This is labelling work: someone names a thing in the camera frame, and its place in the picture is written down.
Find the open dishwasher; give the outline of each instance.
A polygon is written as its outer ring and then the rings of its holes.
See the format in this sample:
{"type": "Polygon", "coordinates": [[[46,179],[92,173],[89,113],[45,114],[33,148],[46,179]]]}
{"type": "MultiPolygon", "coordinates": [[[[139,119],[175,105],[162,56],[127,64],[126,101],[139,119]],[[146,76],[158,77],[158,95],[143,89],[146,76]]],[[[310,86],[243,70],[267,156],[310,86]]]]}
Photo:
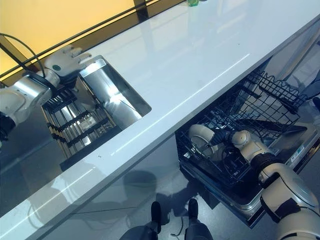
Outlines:
{"type": "Polygon", "coordinates": [[[206,144],[203,135],[208,132],[201,126],[213,132],[248,130],[297,173],[320,136],[312,124],[298,122],[306,96],[262,69],[252,71],[175,133],[181,171],[251,228],[264,214],[257,174],[233,145],[206,144]],[[198,133],[194,126],[200,126],[198,133]]]}

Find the white countertop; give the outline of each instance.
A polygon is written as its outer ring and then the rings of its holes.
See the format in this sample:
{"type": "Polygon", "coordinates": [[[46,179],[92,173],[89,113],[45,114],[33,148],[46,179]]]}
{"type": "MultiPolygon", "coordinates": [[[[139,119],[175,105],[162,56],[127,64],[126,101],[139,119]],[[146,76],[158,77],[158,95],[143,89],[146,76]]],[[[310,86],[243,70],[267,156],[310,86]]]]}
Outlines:
{"type": "Polygon", "coordinates": [[[0,239],[43,234],[319,14],[319,0],[208,0],[196,7],[183,2],[92,48],[152,110],[1,217],[0,239]]]}

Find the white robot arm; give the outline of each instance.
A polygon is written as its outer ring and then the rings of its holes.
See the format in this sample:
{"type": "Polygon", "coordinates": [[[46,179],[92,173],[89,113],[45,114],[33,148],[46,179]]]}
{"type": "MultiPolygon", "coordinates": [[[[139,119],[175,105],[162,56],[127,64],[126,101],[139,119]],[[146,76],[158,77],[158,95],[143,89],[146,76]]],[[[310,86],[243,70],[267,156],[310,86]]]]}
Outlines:
{"type": "Polygon", "coordinates": [[[28,71],[14,85],[0,89],[0,148],[9,132],[24,122],[35,107],[55,97],[60,83],[68,83],[86,67],[82,62],[90,55],[81,52],[80,48],[67,45],[45,61],[45,77],[41,71],[28,71]]]}
{"type": "Polygon", "coordinates": [[[268,147],[253,139],[250,132],[229,133],[224,139],[233,143],[257,171],[264,188],[260,201],[278,223],[277,239],[320,239],[319,203],[303,180],[287,165],[279,163],[268,147]]]}

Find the dish rack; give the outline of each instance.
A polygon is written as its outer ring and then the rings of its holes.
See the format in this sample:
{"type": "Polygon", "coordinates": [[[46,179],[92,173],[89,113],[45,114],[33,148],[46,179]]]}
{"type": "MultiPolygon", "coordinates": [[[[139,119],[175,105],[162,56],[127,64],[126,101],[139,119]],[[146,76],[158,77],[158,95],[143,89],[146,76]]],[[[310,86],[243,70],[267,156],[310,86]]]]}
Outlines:
{"type": "Polygon", "coordinates": [[[176,133],[179,159],[189,161],[225,188],[252,181],[255,173],[237,148],[220,144],[213,155],[215,160],[206,159],[188,137],[190,126],[200,124],[213,131],[248,130],[269,146],[299,119],[298,108],[306,98],[285,81],[256,69],[176,133]]]}
{"type": "Polygon", "coordinates": [[[72,90],[62,87],[56,97],[42,106],[50,133],[67,159],[83,152],[98,139],[110,136],[117,127],[100,102],[92,97],[95,109],[88,111],[72,90]]]}

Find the sink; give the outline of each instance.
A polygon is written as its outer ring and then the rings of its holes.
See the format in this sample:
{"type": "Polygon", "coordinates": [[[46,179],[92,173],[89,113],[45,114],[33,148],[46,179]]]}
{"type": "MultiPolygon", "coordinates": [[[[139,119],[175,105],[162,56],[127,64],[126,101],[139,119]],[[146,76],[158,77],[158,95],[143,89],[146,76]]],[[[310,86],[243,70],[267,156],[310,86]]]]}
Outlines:
{"type": "Polygon", "coordinates": [[[62,171],[151,111],[151,107],[100,55],[83,69],[75,88],[63,87],[43,105],[52,137],[67,158],[62,171]]]}

